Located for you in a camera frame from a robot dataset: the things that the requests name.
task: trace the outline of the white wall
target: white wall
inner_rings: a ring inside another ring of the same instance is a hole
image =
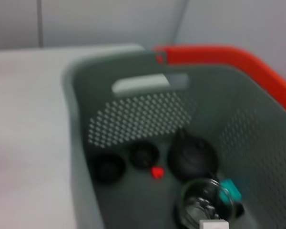
[[[190,0],[176,42],[240,46],[286,78],[286,0]]]
[[[43,43],[171,43],[186,1],[42,0]]]
[[[0,0],[0,49],[38,47],[36,0]]]

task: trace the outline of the basket handle opening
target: basket handle opening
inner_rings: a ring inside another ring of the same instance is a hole
[[[112,92],[116,97],[124,97],[157,91],[183,90],[188,84],[189,77],[185,73],[150,74],[117,80],[112,85]]]

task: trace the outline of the white countertop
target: white countertop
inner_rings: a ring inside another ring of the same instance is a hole
[[[76,228],[61,78],[84,57],[138,45],[0,52],[0,229]]]

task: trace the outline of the red basket rim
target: red basket rim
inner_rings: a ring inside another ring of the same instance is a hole
[[[231,46],[176,45],[157,47],[169,65],[228,64],[245,72],[286,109],[286,80],[254,55]]]

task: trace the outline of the clear glass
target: clear glass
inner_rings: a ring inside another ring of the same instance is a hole
[[[229,191],[212,179],[196,179],[186,183],[177,203],[180,223],[188,229],[199,229],[202,219],[235,218],[235,203]]]

